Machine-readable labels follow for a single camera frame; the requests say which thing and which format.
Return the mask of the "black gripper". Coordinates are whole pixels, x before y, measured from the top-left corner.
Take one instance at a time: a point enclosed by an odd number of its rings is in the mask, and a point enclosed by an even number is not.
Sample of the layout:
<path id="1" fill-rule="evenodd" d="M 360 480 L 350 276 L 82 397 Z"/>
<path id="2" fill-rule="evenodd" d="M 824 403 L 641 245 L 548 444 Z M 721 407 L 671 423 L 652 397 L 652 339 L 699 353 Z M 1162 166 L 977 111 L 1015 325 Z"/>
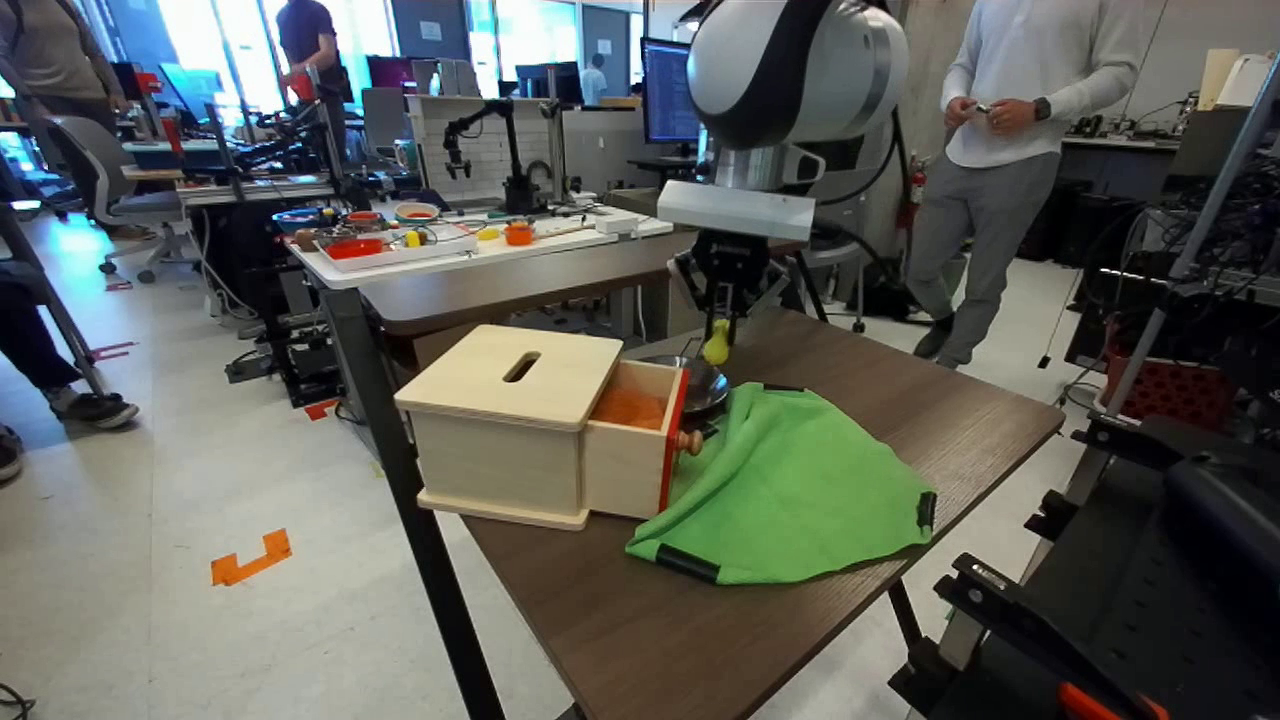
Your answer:
<path id="1" fill-rule="evenodd" d="M 738 320 L 764 293 L 767 245 L 730 231 L 699 231 L 690 260 L 702 276 L 699 310 L 712 320 Z"/>

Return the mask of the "small black background robot arm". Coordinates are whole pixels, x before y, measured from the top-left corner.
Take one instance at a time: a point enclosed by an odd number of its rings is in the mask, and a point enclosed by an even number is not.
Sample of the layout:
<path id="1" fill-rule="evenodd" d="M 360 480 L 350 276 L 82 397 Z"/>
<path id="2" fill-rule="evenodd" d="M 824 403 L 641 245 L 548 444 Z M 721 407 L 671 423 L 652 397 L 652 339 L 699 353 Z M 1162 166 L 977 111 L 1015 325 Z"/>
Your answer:
<path id="1" fill-rule="evenodd" d="M 471 162 L 464 155 L 464 135 L 482 121 L 500 124 L 500 208 L 509 215 L 541 215 L 548 208 L 548 192 L 531 181 L 531 169 L 524 166 L 511 99 L 482 99 L 477 111 L 442 124 L 442 173 L 453 181 L 471 173 Z"/>

